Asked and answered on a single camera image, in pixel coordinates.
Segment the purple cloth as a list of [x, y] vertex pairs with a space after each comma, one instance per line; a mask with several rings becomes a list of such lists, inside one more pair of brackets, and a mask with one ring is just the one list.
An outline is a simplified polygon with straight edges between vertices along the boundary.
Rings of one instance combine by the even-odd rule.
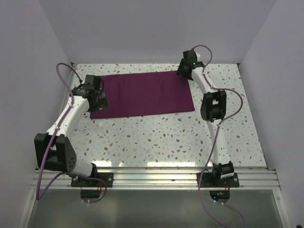
[[102, 76], [106, 109], [91, 119], [122, 118], [192, 112], [195, 110], [188, 80], [175, 71]]

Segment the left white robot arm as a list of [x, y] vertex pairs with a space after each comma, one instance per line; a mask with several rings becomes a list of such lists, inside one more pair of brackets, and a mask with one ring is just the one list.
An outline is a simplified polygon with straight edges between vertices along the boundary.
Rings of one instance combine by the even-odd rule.
[[82, 181], [87, 186], [96, 185], [99, 175], [95, 171], [95, 165], [77, 159], [71, 138], [85, 113], [107, 107], [103, 80], [98, 76], [87, 75], [83, 84], [73, 88], [72, 95], [56, 122], [46, 133], [38, 133], [35, 136], [38, 167], [42, 170], [82, 176]]

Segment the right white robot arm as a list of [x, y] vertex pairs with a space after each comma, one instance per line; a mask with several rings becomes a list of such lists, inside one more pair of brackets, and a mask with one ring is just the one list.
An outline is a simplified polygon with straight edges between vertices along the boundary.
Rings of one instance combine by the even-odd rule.
[[183, 52], [177, 75], [194, 81], [203, 94], [200, 115], [209, 128], [212, 148], [212, 171], [203, 174], [201, 181], [205, 186], [223, 186], [234, 176], [224, 130], [220, 122], [226, 116], [227, 94], [223, 89], [217, 89], [210, 77], [204, 73], [204, 64], [199, 61], [196, 52]]

